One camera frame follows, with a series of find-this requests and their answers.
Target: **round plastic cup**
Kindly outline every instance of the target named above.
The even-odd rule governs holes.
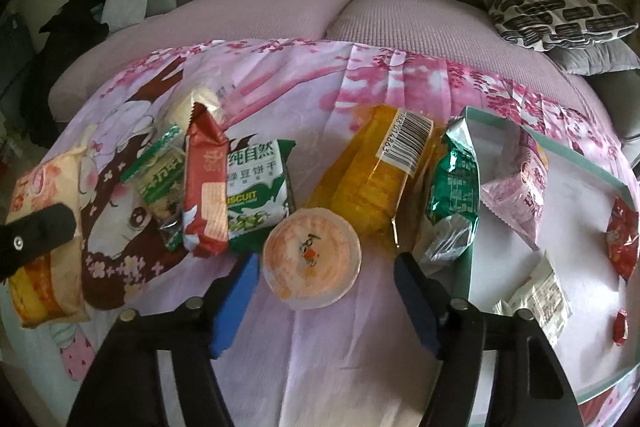
[[[325,208],[301,208],[271,230],[262,250],[269,288],[291,308],[310,310],[345,295],[360,271],[353,227]]]

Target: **black and white patterned pillow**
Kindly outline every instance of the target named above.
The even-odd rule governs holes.
[[[638,28],[609,0],[484,0],[484,5],[504,40],[539,52],[586,48]]]

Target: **sofa armrest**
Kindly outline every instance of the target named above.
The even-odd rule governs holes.
[[[640,70],[614,71],[586,77],[607,108],[623,142],[640,137]]]

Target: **yellow snack package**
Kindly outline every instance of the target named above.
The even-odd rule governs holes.
[[[15,184],[7,223],[55,203],[64,203],[76,217],[74,238],[26,264],[8,279],[14,307],[26,328],[54,319],[88,320],[81,285],[82,233],[78,175],[86,147],[56,156],[28,172]]]
[[[376,106],[305,206],[330,209],[361,236],[387,229],[444,128],[413,111]]]

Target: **pink snack package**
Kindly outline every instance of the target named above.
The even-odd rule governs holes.
[[[508,121],[505,134],[497,177],[481,186],[480,200],[537,250],[549,163],[538,142],[519,125]]]

